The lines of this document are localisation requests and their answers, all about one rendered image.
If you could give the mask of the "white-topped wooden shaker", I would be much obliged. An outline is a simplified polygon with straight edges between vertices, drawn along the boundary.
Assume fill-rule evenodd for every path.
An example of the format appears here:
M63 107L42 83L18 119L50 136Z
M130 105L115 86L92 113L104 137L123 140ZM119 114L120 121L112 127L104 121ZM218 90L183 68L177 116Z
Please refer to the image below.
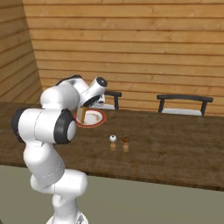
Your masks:
M116 150L116 136L115 135L111 135L109 137L109 141L110 141L110 149L112 151L115 151Z

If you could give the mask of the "brown-topped wooden shaker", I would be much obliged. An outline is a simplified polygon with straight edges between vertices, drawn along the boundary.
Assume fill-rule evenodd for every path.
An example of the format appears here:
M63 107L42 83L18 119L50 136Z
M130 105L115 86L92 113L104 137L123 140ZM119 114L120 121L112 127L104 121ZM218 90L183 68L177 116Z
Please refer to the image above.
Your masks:
M123 142L123 151L124 152L128 152L129 151L129 141L130 141L130 138L128 136L124 136L122 138L122 142Z

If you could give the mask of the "black chair with white seat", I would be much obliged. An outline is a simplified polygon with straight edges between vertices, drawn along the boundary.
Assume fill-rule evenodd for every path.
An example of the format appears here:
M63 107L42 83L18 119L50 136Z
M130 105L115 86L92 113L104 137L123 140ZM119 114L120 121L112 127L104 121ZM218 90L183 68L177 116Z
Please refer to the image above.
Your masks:
M118 98L122 96L121 92L116 92L116 91L105 91L104 95L109 95L109 96L113 96L114 97L114 104L102 104L99 105L101 108L103 109L119 109L119 103L118 103Z
M205 114L207 104L213 102L213 97L189 95L189 94L158 94L157 99L160 100L158 112L162 114L203 116ZM183 109L183 108L164 108L166 100L189 100L202 102L200 110Z

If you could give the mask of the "white plate with red rim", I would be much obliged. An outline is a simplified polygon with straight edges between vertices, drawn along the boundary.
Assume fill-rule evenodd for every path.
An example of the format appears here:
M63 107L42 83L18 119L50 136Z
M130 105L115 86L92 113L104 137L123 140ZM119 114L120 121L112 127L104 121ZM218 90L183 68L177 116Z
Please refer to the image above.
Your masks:
M84 122L81 122L77 115L74 116L75 121L79 127L95 128L102 125L106 121L106 114L99 109L88 109L85 114Z

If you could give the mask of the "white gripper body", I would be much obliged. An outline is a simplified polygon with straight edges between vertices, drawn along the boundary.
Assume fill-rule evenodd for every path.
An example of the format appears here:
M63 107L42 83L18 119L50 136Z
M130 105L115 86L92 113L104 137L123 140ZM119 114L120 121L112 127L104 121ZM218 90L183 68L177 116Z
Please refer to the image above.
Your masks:
M99 100L95 103L95 105L102 105L105 103L105 95L101 95Z

